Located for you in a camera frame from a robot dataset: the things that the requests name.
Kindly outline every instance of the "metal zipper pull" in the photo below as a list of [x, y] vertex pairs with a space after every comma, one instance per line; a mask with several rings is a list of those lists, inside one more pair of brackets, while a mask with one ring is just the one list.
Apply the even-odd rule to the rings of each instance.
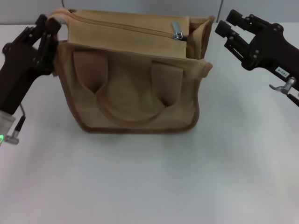
[[178, 21], [172, 22], [172, 27], [174, 29], [174, 35], [172, 35], [172, 38], [175, 40], [182, 40], [184, 38], [181, 27], [179, 26]]

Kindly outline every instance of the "zipper track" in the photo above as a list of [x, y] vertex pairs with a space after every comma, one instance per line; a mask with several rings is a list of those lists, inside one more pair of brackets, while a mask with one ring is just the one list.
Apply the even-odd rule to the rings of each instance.
[[112, 23], [112, 22], [100, 22], [100, 21], [96, 21], [96, 20], [82, 18], [73, 13], [69, 14], [69, 13], [66, 13], [63, 11], [61, 11], [59, 13], [65, 14], [66, 16], [69, 16], [75, 20], [78, 20], [78, 21], [84, 22], [84, 23], [88, 23], [88, 24], [95, 24], [95, 25], [101, 25], [101, 26], [105, 26], [105, 27], [119, 28], [119, 29], [130, 30], [130, 31], [134, 31], [134, 32], [162, 36], [162, 37], [168, 37], [168, 38], [173, 39], [172, 38], [173, 34], [162, 32], [162, 31], [156, 31], [156, 30], [146, 29], [146, 28], [139, 28], [139, 27], [134, 27], [134, 26], [130, 26], [130, 25], [122, 25], [122, 24], [117, 24], [117, 23]]

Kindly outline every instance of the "tan canvas bag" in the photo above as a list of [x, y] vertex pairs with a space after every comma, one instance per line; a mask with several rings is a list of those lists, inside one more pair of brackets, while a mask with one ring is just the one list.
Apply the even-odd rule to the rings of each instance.
[[[175, 133], [199, 118], [198, 90], [214, 17], [60, 8], [67, 23], [54, 61], [68, 106], [92, 133]], [[179, 24], [183, 40], [173, 39]]]

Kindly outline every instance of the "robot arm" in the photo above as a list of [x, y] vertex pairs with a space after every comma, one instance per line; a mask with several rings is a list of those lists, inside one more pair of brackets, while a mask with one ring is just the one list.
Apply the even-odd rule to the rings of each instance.
[[264, 68], [285, 82], [284, 86], [270, 87], [285, 94], [299, 106], [299, 100], [289, 94], [293, 87], [299, 91], [299, 50], [287, 42], [283, 36], [284, 28], [277, 23], [268, 23], [260, 18], [242, 15], [232, 10], [227, 19], [234, 26], [255, 34], [248, 44], [231, 26], [220, 21], [216, 33], [227, 37], [225, 47], [241, 61], [246, 70]]
[[[60, 27], [56, 20], [47, 20], [45, 15], [40, 15], [35, 27], [25, 28], [12, 43], [4, 46], [5, 62], [0, 70], [0, 145], [3, 141], [18, 144], [17, 136], [26, 117], [23, 113], [12, 136], [8, 136], [15, 120], [13, 114], [32, 83], [53, 71], [52, 62], [58, 45], [55, 36]], [[39, 47], [35, 49], [33, 44], [39, 39]]]

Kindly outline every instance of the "cable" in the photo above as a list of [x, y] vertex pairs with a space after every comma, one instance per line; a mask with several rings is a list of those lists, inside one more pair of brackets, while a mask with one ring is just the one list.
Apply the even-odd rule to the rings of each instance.
[[223, 0], [221, 0], [221, 3], [220, 3], [219, 12], [218, 12], [218, 16], [217, 16], [216, 22], [219, 21], [220, 13], [221, 13], [221, 10], [222, 10], [222, 5], [223, 5]]
[[23, 107], [22, 104], [20, 104], [20, 108], [21, 108], [21, 110], [22, 110], [23, 116], [26, 117], [25, 110], [24, 110], [24, 107]]

